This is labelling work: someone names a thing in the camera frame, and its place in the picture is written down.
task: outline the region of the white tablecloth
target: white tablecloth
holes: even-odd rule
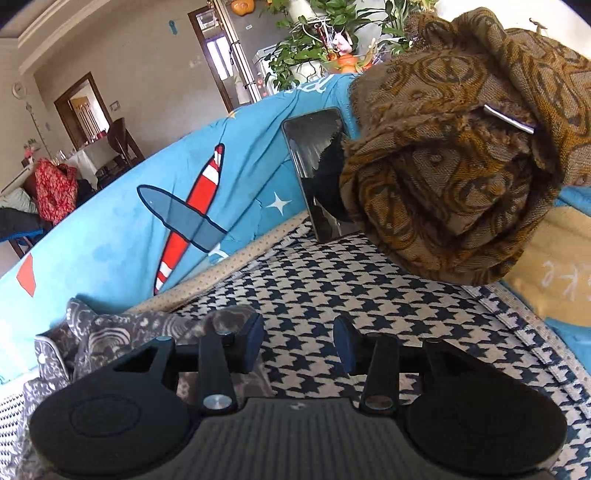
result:
[[[91,143],[68,158],[67,163],[78,168],[83,179],[88,180],[96,190],[98,179],[96,171],[113,160],[118,153],[111,148],[107,138]]]

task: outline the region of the wooden door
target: wooden door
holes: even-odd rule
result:
[[[88,142],[88,137],[80,125],[70,101],[67,99],[57,100],[55,106],[74,147],[77,150],[84,147],[84,144]]]

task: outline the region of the houndstooth cushion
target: houndstooth cushion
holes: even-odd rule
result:
[[[24,401],[20,393],[3,398],[0,402],[0,465],[6,465],[10,459],[9,448],[17,439]]]
[[[553,473],[559,479],[591,476],[591,425],[583,414],[588,392],[575,378],[553,375],[533,350],[539,346],[515,334],[517,326],[507,327],[462,287],[405,273],[362,235],[319,245],[305,224],[291,237],[289,247],[272,249],[177,313],[201,317],[244,303],[262,313],[263,359],[280,397],[358,398],[365,378],[345,375],[332,343],[332,320],[339,312],[348,312],[362,331],[395,333],[407,345],[419,345],[424,337],[445,339],[549,395],[569,425]],[[557,357],[552,347],[540,348]],[[402,401],[416,398],[417,380],[401,376]]]

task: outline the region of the patterned scarf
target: patterned scarf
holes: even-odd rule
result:
[[[504,30],[487,9],[410,18],[416,46],[350,90],[350,217],[415,275],[481,285],[507,273],[564,185],[591,185],[591,62]],[[489,105],[535,129],[488,115]]]

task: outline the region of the phone screen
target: phone screen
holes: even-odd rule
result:
[[[318,241],[359,231],[340,199],[338,178],[345,160],[340,142],[347,132],[338,108],[287,119],[281,128]]]

